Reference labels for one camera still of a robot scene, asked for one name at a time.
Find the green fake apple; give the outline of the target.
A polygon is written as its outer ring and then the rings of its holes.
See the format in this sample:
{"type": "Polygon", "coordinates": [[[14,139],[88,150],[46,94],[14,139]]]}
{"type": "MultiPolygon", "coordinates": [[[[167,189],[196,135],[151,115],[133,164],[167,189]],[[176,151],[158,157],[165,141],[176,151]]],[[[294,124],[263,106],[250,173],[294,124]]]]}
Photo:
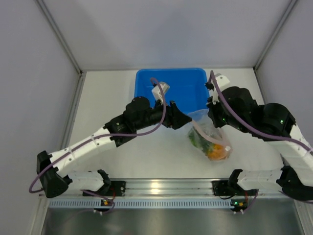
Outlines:
{"type": "Polygon", "coordinates": [[[188,132],[188,139],[194,147],[201,147],[202,136],[195,129],[192,128],[188,132]]]}

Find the clear zip top bag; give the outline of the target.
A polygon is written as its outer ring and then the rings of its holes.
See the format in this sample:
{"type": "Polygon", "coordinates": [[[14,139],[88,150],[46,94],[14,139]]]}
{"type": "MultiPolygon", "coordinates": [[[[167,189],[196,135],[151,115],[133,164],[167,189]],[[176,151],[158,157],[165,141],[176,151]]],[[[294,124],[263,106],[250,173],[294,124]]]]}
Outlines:
{"type": "Polygon", "coordinates": [[[214,127],[212,120],[208,117],[207,114],[208,114],[207,109],[197,110],[187,114],[192,118],[191,123],[189,123],[186,128],[187,138],[188,132],[193,128],[202,136],[203,139],[210,141],[212,143],[223,145],[230,155],[232,147],[228,137],[223,132],[223,130],[214,127]]]}

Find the orange fake pineapple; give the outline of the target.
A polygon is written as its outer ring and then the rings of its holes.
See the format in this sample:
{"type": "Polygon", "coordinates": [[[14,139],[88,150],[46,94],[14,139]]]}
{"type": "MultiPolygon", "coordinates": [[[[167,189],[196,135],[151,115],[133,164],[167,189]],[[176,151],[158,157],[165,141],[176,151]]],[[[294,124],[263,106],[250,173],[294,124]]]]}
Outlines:
{"type": "Polygon", "coordinates": [[[212,143],[205,139],[194,141],[194,146],[199,149],[208,159],[219,161],[228,158],[229,152],[223,145],[212,143]]]}

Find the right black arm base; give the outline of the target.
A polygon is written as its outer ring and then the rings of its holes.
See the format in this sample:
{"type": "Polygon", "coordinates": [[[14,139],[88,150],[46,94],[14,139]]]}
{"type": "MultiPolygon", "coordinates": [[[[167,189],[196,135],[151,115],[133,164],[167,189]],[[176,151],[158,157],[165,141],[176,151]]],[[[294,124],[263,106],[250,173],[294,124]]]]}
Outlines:
{"type": "Polygon", "coordinates": [[[213,194],[215,196],[239,196],[243,191],[236,185],[231,184],[228,180],[216,180],[212,182],[213,194]]]}

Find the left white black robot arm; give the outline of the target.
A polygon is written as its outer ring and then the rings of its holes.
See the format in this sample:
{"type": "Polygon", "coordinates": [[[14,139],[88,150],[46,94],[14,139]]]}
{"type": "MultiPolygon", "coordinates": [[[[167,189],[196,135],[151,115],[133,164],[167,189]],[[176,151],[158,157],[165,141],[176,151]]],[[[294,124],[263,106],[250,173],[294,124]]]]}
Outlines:
{"type": "Polygon", "coordinates": [[[75,172],[79,164],[104,151],[120,147],[137,137],[138,130],[161,124],[177,130],[191,122],[175,102],[163,105],[160,100],[152,108],[145,97],[135,97],[123,114],[113,118],[84,140],[53,153],[37,155],[37,175],[47,198],[62,195],[67,190],[81,190],[84,196],[109,193],[112,183],[104,170],[75,172]]]}

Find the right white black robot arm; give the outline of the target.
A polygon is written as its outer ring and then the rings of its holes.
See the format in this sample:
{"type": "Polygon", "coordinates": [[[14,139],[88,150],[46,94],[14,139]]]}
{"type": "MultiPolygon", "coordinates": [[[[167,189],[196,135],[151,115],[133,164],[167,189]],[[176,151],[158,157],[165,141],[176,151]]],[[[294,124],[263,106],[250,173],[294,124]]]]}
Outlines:
{"type": "Polygon", "coordinates": [[[217,128],[231,126],[273,146],[288,163],[274,170],[233,170],[228,188],[233,194],[244,190],[271,189],[299,201],[313,200],[313,149],[302,136],[294,116],[283,105],[257,104],[246,88],[224,90],[208,86],[208,116],[217,128]]]}

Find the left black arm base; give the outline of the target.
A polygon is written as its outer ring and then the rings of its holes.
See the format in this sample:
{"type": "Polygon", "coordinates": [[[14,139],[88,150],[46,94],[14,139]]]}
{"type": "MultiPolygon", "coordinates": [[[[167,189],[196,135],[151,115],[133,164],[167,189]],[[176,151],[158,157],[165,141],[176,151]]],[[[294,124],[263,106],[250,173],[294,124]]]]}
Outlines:
{"type": "Polygon", "coordinates": [[[113,180],[110,184],[104,183],[104,185],[98,191],[91,191],[94,194],[111,197],[111,196],[123,196],[126,189],[126,181],[113,180]]]}

